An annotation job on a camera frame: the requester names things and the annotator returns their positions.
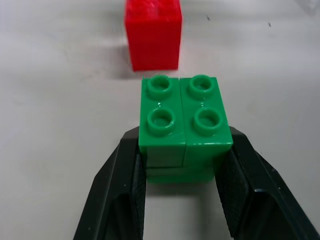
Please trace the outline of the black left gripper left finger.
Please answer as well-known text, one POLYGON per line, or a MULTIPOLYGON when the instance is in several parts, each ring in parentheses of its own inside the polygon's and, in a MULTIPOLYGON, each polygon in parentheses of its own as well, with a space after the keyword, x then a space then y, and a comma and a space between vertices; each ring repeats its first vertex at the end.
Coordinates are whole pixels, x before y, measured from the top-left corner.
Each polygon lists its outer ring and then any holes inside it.
POLYGON ((96 174, 75 240, 141 240, 144 235, 146 163, 139 128, 127 131, 96 174))

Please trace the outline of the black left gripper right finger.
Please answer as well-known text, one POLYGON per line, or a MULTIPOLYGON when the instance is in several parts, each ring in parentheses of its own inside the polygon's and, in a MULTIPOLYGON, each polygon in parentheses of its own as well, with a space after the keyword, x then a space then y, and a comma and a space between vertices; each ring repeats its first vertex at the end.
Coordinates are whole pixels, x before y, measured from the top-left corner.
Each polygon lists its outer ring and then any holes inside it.
POLYGON ((233 145, 215 181, 234 240, 318 240, 319 233, 277 172, 231 127, 233 145))

